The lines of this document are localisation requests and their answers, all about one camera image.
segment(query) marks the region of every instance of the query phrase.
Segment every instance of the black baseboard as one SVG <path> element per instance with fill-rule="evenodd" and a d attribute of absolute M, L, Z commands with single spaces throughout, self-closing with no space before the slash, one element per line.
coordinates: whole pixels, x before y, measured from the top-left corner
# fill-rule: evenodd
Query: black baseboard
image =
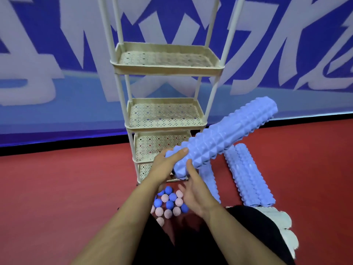
<path fill-rule="evenodd" d="M 261 126 L 260 128 L 270 128 L 275 126 L 295 125 L 295 124 L 306 124 L 306 123 L 314 123 L 314 122 L 321 122 L 321 121 L 344 120 L 344 119 L 352 119 L 352 118 L 353 118 L 353 113 L 314 116 L 314 117 L 295 118 L 295 119 L 286 119 L 286 120 L 273 120 L 273 121 L 269 121 L 268 123 Z M 193 130 L 191 134 L 195 135 L 197 132 L 198 130 Z M 102 146 L 102 145 L 111 145 L 111 144 L 128 143 L 128 142 L 129 142 L 129 138 L 127 135 L 69 139 L 69 140 L 63 140 L 63 141 L 53 141 L 53 142 L 34 143 L 34 144 L 26 144 L 26 145 L 18 145 L 18 146 L 10 146 L 10 147 L 1 147 L 0 156 L 37 153 L 37 152 L 43 152 L 43 151 L 55 151 L 55 150 L 71 149 L 71 148 Z"/>

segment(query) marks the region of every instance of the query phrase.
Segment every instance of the forearm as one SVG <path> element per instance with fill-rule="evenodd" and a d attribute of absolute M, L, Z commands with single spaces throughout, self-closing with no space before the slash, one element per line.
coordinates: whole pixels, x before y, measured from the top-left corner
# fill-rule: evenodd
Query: forearm
<path fill-rule="evenodd" d="M 131 264 L 158 186 L 146 177 L 72 264 Z"/>
<path fill-rule="evenodd" d="M 228 264 L 284 264 L 220 205 L 210 209 L 205 222 Z"/>

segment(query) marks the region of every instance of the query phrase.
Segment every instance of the storage rack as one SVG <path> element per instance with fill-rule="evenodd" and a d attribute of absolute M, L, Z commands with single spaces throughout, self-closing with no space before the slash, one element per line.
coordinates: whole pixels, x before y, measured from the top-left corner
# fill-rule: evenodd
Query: storage rack
<path fill-rule="evenodd" d="M 112 0 L 119 40 L 115 46 L 106 0 L 98 0 L 138 183 L 147 176 L 154 157 L 163 148 L 180 145 L 191 136 L 191 130 L 202 132 L 207 125 L 244 1 L 238 0 L 219 59 L 209 48 L 219 0 L 214 1 L 204 46 L 124 42 L 118 2 Z M 127 106 L 120 75 L 125 75 Z M 129 75 L 198 76 L 198 79 L 194 98 L 133 98 Z M 215 77 L 205 113 L 197 100 L 203 76 Z"/>

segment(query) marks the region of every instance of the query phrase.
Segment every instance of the hand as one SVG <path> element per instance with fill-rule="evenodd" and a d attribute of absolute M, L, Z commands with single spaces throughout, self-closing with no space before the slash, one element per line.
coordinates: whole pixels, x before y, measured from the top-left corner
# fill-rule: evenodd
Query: hand
<path fill-rule="evenodd" d="M 206 183 L 196 172 L 191 159 L 186 162 L 186 168 L 190 177 L 188 181 L 184 182 L 186 188 L 179 184 L 179 189 L 184 194 L 185 204 L 198 216 L 205 219 L 210 210 L 219 207 L 220 204 L 214 199 Z"/>
<path fill-rule="evenodd" d="M 174 153 L 172 156 L 166 158 L 165 153 L 169 150 L 170 149 L 162 150 L 154 158 L 151 170 L 147 176 L 148 178 L 156 180 L 158 184 L 162 184 L 168 179 L 175 163 L 183 159 L 183 157 L 189 152 L 188 148 L 183 148 Z"/>

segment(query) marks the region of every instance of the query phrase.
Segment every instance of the foam roller spike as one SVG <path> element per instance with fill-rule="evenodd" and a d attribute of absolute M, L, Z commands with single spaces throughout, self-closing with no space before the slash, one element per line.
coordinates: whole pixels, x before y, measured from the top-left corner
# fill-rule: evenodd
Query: foam roller spike
<path fill-rule="evenodd" d="M 207 162 L 199 167 L 199 175 L 206 183 L 208 189 L 210 190 L 212 196 L 221 203 L 220 196 L 218 194 L 215 176 L 212 171 L 211 163 Z"/>
<path fill-rule="evenodd" d="M 232 145 L 224 152 L 224 156 L 244 205 L 265 207 L 274 205 L 276 200 L 245 144 Z"/>
<path fill-rule="evenodd" d="M 277 111 L 277 105 L 271 98 L 256 98 L 234 113 L 230 113 L 217 124 L 204 129 L 202 133 L 197 133 L 195 137 L 184 141 L 181 146 L 167 151 L 165 156 L 169 157 L 181 148 L 189 149 L 188 154 L 174 165 L 175 176 L 186 179 L 188 159 L 192 159 L 194 167 L 199 168 L 269 121 Z"/>

